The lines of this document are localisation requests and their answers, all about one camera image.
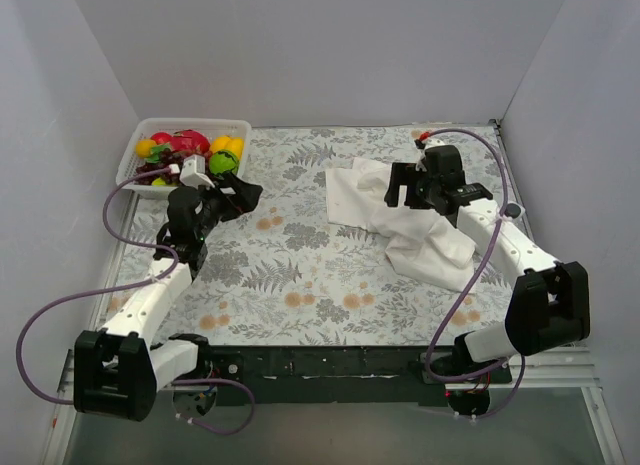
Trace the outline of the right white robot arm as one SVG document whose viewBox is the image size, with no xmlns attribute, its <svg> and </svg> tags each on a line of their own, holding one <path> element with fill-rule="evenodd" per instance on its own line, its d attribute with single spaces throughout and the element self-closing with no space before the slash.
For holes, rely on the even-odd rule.
<svg viewBox="0 0 640 465">
<path fill-rule="evenodd" d="M 503 321 L 458 336 L 448 356 L 425 355 L 426 375 L 444 383 L 475 382 L 515 355 L 528 357 L 586 339 L 591 332 L 589 279 L 577 262 L 564 263 L 513 223 L 517 205 L 498 203 L 469 183 L 458 149 L 424 150 L 417 163 L 395 162 L 384 201 L 389 207 L 433 210 L 471 238 L 482 265 L 499 270 L 512 288 Z"/>
</svg>

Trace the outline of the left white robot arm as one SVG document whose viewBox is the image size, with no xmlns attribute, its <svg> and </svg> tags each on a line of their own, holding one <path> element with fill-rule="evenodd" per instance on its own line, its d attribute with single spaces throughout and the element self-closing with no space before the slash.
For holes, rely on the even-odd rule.
<svg viewBox="0 0 640 465">
<path fill-rule="evenodd" d="M 174 302 L 193 283 L 216 225 L 253 211 L 262 187 L 228 173 L 220 186 L 180 186 L 168 196 L 167 221 L 145 285 L 97 331 L 74 344 L 74 407 L 79 412 L 141 421 L 159 390 L 174 381 L 205 383 L 213 371 L 208 341 L 174 335 L 158 347 L 153 338 Z"/>
</svg>

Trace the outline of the white t-shirt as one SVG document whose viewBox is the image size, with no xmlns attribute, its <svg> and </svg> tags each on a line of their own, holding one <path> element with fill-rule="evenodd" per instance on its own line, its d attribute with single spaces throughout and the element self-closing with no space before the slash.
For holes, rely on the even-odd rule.
<svg viewBox="0 0 640 465">
<path fill-rule="evenodd" d="M 359 157 L 350 168 L 326 170 L 328 221 L 387 238 L 397 274 L 462 291 L 474 273 L 474 241 L 433 210 L 387 206 L 390 174 L 389 164 Z"/>
</svg>

